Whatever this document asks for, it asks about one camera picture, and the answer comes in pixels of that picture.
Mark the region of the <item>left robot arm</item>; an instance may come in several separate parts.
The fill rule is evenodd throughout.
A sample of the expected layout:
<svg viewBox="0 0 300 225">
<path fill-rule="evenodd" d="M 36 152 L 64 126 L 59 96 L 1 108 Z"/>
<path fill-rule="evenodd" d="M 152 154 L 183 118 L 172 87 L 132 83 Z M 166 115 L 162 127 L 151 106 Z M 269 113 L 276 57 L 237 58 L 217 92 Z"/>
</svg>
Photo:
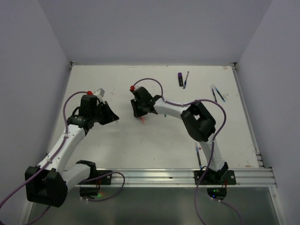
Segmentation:
<svg viewBox="0 0 300 225">
<path fill-rule="evenodd" d="M 60 207 L 76 185 L 106 184 L 102 179 L 112 175 L 112 171 L 99 174 L 96 164 L 86 160 L 79 160 L 71 169 L 65 170 L 74 150 L 94 124 L 106 125 L 119 120 L 100 94 L 90 91 L 80 94 L 80 105 L 69 118 L 64 118 L 65 129 L 60 139 L 37 166 L 30 166 L 25 172 L 26 196 L 30 202 Z"/>
</svg>

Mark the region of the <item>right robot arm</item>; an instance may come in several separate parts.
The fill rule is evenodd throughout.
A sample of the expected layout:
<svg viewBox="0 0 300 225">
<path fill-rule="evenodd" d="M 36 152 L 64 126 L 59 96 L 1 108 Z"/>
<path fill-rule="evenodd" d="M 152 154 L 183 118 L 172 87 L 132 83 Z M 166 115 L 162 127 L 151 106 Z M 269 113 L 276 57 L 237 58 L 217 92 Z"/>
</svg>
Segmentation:
<svg viewBox="0 0 300 225">
<path fill-rule="evenodd" d="M 194 171 L 196 185 L 236 185 L 233 170 L 229 170 L 227 162 L 219 150 L 215 135 L 216 121 L 208 109 L 200 101 L 187 106 L 168 103 L 160 95 L 152 96 L 144 87 L 130 87 L 134 98 L 131 105 L 134 117 L 142 117 L 149 113 L 165 114 L 182 120 L 189 136 L 201 147 L 207 160 L 206 167 Z"/>
</svg>

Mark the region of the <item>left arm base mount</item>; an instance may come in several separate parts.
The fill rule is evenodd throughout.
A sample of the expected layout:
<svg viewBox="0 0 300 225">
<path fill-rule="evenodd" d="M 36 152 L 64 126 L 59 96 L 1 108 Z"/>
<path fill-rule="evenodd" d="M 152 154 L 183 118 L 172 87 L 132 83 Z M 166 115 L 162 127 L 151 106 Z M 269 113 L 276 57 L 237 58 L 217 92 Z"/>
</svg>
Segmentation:
<svg viewBox="0 0 300 225">
<path fill-rule="evenodd" d="M 111 185 L 112 175 L 111 170 L 96 170 L 95 173 L 88 178 L 88 180 L 94 179 L 92 181 L 81 181 L 79 183 L 80 197 L 95 199 L 100 197 L 100 187 L 105 185 Z"/>
</svg>

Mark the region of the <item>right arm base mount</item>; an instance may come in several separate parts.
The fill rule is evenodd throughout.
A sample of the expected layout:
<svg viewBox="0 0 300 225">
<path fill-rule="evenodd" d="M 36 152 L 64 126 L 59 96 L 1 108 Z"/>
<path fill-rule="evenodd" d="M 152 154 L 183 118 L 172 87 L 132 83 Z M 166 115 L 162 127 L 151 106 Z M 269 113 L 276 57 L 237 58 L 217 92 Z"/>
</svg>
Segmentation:
<svg viewBox="0 0 300 225">
<path fill-rule="evenodd" d="M 213 186 L 206 188 L 207 194 L 217 200 L 224 200 L 227 196 L 227 186 L 236 185 L 237 181 L 233 170 L 227 170 L 224 175 L 208 170 L 200 182 L 200 186 Z"/>
</svg>

